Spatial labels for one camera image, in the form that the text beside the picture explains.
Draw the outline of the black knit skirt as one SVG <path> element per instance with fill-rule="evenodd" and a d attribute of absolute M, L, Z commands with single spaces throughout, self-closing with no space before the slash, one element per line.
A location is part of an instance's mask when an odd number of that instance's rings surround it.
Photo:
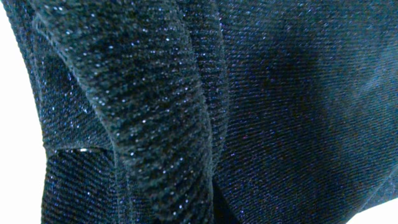
<path fill-rule="evenodd" d="M 346 223 L 397 198 L 397 2 L 5 0 L 42 223 Z"/>

